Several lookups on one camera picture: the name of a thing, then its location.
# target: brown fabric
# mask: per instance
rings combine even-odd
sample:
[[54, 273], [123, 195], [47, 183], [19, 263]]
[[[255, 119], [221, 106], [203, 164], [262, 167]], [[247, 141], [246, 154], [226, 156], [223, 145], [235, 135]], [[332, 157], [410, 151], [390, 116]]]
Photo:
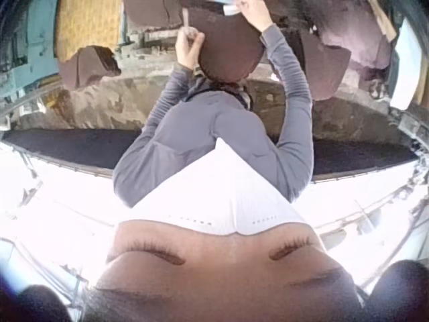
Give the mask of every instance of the brown fabric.
[[302, 0], [302, 3], [325, 45], [350, 50], [351, 59], [364, 67], [384, 69], [390, 65], [391, 46], [381, 33], [368, 1]]
[[249, 76], [261, 60], [264, 47], [260, 33], [242, 15], [225, 17], [190, 8], [189, 24], [206, 35], [199, 63], [208, 78], [237, 83]]
[[100, 46], [81, 48], [66, 62], [58, 63], [64, 88], [72, 91], [99, 82], [104, 76], [121, 74], [110, 49]]
[[315, 35], [306, 32], [301, 33], [301, 39], [311, 95], [315, 101], [329, 99], [341, 84], [351, 52], [325, 46]]
[[182, 23], [178, 0], [123, 0], [127, 16], [142, 26], [168, 27]]

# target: forehead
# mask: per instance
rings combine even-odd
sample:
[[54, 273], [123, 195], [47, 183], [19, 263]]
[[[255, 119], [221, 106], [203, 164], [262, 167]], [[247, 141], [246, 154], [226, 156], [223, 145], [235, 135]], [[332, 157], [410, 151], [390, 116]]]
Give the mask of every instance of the forehead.
[[108, 271], [98, 287], [164, 298], [163, 305], [152, 309], [167, 310], [183, 321], [254, 321], [261, 313], [262, 321], [321, 316], [328, 321], [331, 314], [359, 305], [349, 276], [312, 248], [270, 265], [247, 263], [228, 270], [187, 269], [150, 254], [131, 255]]

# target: person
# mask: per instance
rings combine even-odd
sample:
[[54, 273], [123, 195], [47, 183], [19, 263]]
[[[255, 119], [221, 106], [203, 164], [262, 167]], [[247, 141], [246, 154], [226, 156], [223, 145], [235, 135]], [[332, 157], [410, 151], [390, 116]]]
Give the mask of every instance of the person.
[[262, 121], [246, 108], [238, 85], [210, 87], [206, 78], [193, 79], [204, 34], [194, 32], [188, 45], [186, 28], [176, 44], [178, 65], [150, 113], [141, 135], [124, 153], [113, 173], [115, 194], [130, 208], [165, 180], [215, 149], [218, 139], [271, 183], [290, 202], [312, 178], [312, 98], [300, 64], [263, 1], [238, 6], [258, 29], [267, 56], [279, 72], [288, 106], [278, 143]]
[[86, 293], [84, 321], [352, 321], [361, 308], [353, 279], [290, 204], [312, 176], [304, 73], [264, 1], [237, 6], [284, 82], [279, 143], [234, 85], [199, 78], [190, 88], [204, 35], [189, 46], [182, 29], [179, 65], [115, 169], [132, 209]]

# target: fabric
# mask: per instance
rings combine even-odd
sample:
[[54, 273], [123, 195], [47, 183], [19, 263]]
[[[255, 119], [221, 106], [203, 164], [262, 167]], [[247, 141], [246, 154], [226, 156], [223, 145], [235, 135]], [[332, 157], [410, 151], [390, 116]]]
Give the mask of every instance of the fabric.
[[81, 48], [70, 60], [58, 61], [64, 88], [73, 91], [98, 83], [104, 76], [121, 74], [110, 49], [100, 46]]
[[130, 20], [141, 26], [168, 27], [182, 23], [178, 0], [124, 0]]
[[351, 52], [325, 46], [315, 35], [301, 33], [306, 76], [315, 101], [333, 97], [349, 66]]
[[211, 235], [255, 235], [284, 223], [305, 223], [291, 204], [220, 138], [213, 151], [136, 204], [126, 220], [136, 219]]
[[232, 95], [219, 91], [180, 102], [192, 71], [177, 68], [141, 135], [113, 173], [115, 193], [134, 207], [161, 183], [214, 150], [222, 138], [252, 169], [292, 202], [313, 171], [312, 99], [304, 73], [276, 25], [262, 35], [268, 58], [284, 80], [288, 110], [278, 144], [261, 120]]
[[212, 80], [237, 83], [249, 76], [262, 58], [264, 47], [259, 32], [243, 15], [225, 17], [190, 8], [189, 24], [206, 36], [199, 64]]

